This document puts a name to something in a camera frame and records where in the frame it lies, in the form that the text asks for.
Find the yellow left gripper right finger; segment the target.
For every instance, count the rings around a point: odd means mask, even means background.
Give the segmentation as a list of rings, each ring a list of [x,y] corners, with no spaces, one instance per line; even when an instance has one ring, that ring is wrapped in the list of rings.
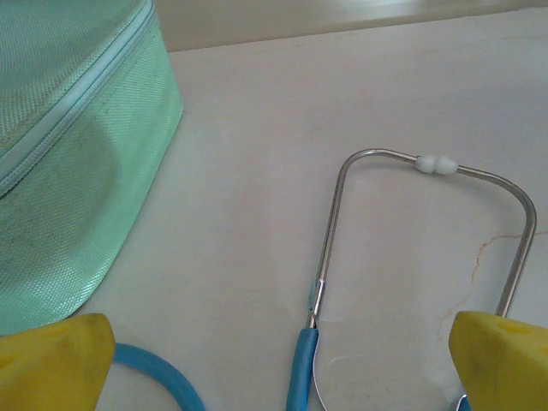
[[[547,409],[547,329],[460,312],[450,354],[472,410]]]

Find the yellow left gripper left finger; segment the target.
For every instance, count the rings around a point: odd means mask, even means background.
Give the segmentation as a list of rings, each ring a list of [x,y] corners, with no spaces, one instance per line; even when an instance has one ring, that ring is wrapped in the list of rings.
[[[1,338],[2,410],[94,410],[115,353],[102,313]]]

